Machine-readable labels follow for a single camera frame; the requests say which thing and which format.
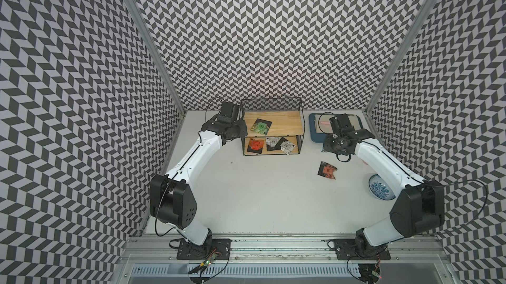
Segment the blue patterned bowl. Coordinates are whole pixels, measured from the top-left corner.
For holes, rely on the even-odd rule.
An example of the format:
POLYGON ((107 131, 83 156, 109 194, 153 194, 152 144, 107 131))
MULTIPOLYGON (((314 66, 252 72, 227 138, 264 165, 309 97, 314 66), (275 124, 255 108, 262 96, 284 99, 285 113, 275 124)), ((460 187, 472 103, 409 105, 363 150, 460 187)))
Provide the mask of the blue patterned bowl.
POLYGON ((390 201, 395 199, 395 193, 379 175, 371 176, 368 186, 370 192, 380 200, 390 201))

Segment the blue tray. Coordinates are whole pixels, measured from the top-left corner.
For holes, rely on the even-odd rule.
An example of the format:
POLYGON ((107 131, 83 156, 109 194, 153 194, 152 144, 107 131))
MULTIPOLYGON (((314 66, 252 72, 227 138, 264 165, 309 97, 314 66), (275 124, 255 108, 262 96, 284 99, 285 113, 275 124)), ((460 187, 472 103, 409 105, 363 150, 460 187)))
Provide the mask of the blue tray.
MULTIPOLYGON (((332 127, 330 125, 330 118, 335 114, 317 114, 313 113, 309 115, 309 123, 310 126, 310 137, 314 143, 323 143, 326 133, 330 133, 332 131, 332 127)), ((358 115, 348 114, 349 121, 351 125, 357 129, 363 129, 364 123, 362 119, 358 115)))

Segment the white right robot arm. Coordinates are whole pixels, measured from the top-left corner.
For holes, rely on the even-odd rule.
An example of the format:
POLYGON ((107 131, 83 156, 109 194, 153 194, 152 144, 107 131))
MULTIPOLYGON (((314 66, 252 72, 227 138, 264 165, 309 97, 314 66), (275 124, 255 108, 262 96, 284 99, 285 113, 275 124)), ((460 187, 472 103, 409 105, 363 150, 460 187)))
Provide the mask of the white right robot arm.
POLYGON ((353 156, 370 166, 391 188, 395 203, 388 216, 356 232, 355 250, 369 257, 387 245, 444 224, 444 187, 430 182, 403 165, 367 129, 355 129, 347 114, 331 114, 332 131, 325 134, 323 149, 340 162, 353 156))

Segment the aluminium front rail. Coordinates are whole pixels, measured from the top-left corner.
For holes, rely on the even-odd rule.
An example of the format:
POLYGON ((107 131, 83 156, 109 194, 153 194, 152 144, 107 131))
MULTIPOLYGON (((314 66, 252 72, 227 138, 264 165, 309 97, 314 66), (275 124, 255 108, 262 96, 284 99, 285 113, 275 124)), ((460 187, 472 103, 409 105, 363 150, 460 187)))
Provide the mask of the aluminium front rail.
MULTIPOLYGON (((179 234, 165 237, 144 235, 127 241, 119 259, 120 264, 176 263, 179 234)), ((239 234, 216 233, 214 239, 230 239, 232 263, 292 263, 292 262, 339 262, 351 256, 356 259, 357 249, 351 234, 239 234)), ((450 258, 440 241, 433 236, 416 236, 388 245, 385 250, 391 256, 382 263, 448 264, 450 258)))

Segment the green tea bag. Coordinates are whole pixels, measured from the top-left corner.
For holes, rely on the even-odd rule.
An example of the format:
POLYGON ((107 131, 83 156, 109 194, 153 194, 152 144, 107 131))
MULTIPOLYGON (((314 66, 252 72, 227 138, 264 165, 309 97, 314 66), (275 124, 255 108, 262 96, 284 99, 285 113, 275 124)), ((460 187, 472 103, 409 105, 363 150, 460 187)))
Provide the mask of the green tea bag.
POLYGON ((253 133, 266 136, 271 128, 272 122, 265 119, 257 119, 250 130, 253 133))

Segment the aluminium corner post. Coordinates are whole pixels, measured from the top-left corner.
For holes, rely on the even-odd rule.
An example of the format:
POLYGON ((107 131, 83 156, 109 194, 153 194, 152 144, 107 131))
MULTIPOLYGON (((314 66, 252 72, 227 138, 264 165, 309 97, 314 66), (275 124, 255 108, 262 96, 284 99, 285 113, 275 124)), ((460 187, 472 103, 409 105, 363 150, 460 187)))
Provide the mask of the aluminium corner post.
POLYGON ((420 6, 419 12, 414 18, 412 25, 409 27, 402 43, 400 43, 398 50, 396 51, 391 63, 388 65, 381 82, 379 83, 376 91, 371 97, 370 102, 364 109, 364 113, 370 115, 374 108, 377 106, 380 98, 383 93, 386 91, 386 88, 389 86, 392 81, 396 71, 401 66, 403 59, 407 55, 410 50, 413 42, 415 41, 417 35, 421 31, 424 23, 429 18, 434 6, 436 5, 438 0, 424 0, 420 6))
POLYGON ((133 19, 134 24, 136 25, 139 35, 142 38, 144 44, 146 45, 147 51, 152 57, 152 60, 158 70, 158 73, 160 74, 162 81, 164 82, 167 91, 171 98, 173 99, 173 102, 178 110, 178 112, 185 116, 186 110, 183 106, 183 103, 181 102, 179 95, 177 94, 177 90, 174 87, 171 77, 169 75, 169 72, 162 60, 162 57, 159 53, 158 48, 155 45, 154 39, 152 38, 152 35, 150 31, 148 30, 148 27, 146 26, 146 22, 144 18, 142 17, 142 14, 137 6, 137 3, 135 0, 123 0, 125 3, 126 8, 128 9, 131 18, 133 19))

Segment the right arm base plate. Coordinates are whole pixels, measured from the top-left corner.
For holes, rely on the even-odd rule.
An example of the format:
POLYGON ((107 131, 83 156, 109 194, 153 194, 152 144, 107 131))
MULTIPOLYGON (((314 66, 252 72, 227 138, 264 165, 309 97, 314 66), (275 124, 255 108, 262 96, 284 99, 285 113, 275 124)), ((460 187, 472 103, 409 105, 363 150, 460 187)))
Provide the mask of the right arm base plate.
POLYGON ((372 247, 367 242, 357 239, 332 239, 329 242, 331 248, 337 256, 337 260, 348 260, 355 258, 358 260, 391 260, 387 245, 372 247))

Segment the aluminium corner post right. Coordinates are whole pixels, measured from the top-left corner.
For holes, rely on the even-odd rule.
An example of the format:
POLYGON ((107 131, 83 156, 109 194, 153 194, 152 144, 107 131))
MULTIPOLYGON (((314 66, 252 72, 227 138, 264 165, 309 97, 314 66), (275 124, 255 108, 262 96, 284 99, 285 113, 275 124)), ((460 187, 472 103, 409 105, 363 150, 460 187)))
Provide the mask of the aluminium corner post right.
POLYGON ((388 65, 381 82, 379 83, 376 91, 371 97, 370 102, 364 109, 364 113, 370 115, 374 108, 377 106, 380 98, 383 93, 386 91, 386 88, 389 86, 392 81, 396 71, 401 66, 403 59, 407 55, 410 50, 413 42, 415 41, 417 35, 421 31, 424 23, 429 18, 434 6, 436 5, 438 0, 424 0, 420 6, 419 12, 414 18, 412 25, 409 27, 402 43, 400 43, 398 50, 396 51, 391 63, 388 65))

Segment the red tea bag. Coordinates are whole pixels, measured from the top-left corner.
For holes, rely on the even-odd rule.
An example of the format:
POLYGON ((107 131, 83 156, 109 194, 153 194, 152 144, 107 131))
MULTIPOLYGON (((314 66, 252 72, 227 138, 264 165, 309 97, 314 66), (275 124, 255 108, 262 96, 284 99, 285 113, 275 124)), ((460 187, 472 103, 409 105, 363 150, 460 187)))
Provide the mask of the red tea bag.
POLYGON ((264 145, 265 145, 265 140, 251 138, 251 139, 249 139, 249 143, 246 147, 246 151, 248 153, 252 153, 252 154, 262 154, 263 149, 264 149, 264 145))
POLYGON ((337 168, 332 165, 328 164, 325 161, 320 162, 320 167, 318 169, 318 175, 321 177, 325 177, 327 179, 335 179, 335 172, 337 171, 337 168))

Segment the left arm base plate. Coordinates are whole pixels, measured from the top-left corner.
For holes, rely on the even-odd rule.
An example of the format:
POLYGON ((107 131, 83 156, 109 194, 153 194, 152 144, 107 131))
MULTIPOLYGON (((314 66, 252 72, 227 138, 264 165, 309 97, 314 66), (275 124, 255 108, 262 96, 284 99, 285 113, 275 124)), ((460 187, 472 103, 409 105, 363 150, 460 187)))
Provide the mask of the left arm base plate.
POLYGON ((177 250, 177 260, 203 261, 212 254, 216 255, 215 259, 218 261, 228 260, 230 251, 230 239, 208 239, 202 246, 183 240, 177 250))

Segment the beige cloth on tray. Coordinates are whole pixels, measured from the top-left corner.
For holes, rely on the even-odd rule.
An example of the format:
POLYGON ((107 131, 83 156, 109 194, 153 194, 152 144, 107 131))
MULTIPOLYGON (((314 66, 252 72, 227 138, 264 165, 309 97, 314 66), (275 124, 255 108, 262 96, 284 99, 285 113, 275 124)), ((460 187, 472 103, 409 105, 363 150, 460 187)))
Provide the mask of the beige cloth on tray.
MULTIPOLYGON (((359 116, 357 115, 348 115, 348 116, 355 129, 363 128, 362 120, 359 116)), ((329 121, 329 118, 331 117, 332 115, 323 115, 323 114, 316 114, 314 116, 314 130, 316 131, 317 134, 326 134, 332 132, 330 125, 319 124, 320 121, 329 121)))

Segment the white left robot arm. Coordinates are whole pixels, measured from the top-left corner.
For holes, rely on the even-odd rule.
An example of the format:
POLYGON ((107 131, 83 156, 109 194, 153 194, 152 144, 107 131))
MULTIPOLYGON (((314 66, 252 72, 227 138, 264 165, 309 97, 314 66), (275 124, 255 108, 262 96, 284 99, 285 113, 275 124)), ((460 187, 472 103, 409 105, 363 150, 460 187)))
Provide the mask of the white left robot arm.
POLYGON ((196 218, 198 203, 193 189, 212 156, 228 142, 247 135, 245 109, 223 102, 196 135, 196 142, 173 168, 152 177, 150 215, 157 223, 170 225, 187 243, 205 247, 212 232, 196 218))

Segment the aluminium corner post left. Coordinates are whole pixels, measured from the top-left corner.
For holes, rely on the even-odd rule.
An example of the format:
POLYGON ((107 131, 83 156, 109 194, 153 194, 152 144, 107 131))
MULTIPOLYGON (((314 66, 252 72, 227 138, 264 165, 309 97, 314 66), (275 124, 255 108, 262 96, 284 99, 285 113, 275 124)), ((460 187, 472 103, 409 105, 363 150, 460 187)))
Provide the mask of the aluminium corner post left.
POLYGON ((146 45, 147 51, 152 57, 152 60, 158 70, 158 73, 160 74, 162 81, 164 82, 167 91, 171 98, 173 99, 173 102, 178 110, 178 112, 185 116, 186 110, 183 106, 183 103, 181 102, 179 95, 177 94, 177 90, 174 87, 171 77, 169 75, 169 72, 162 60, 162 57, 159 53, 158 48, 155 45, 154 39, 152 38, 152 35, 150 31, 148 30, 148 27, 146 26, 146 22, 144 18, 142 17, 142 14, 137 6, 137 3, 135 0, 123 0, 125 3, 126 8, 128 9, 131 18, 133 19, 134 24, 136 25, 139 35, 142 38, 144 44, 146 45))

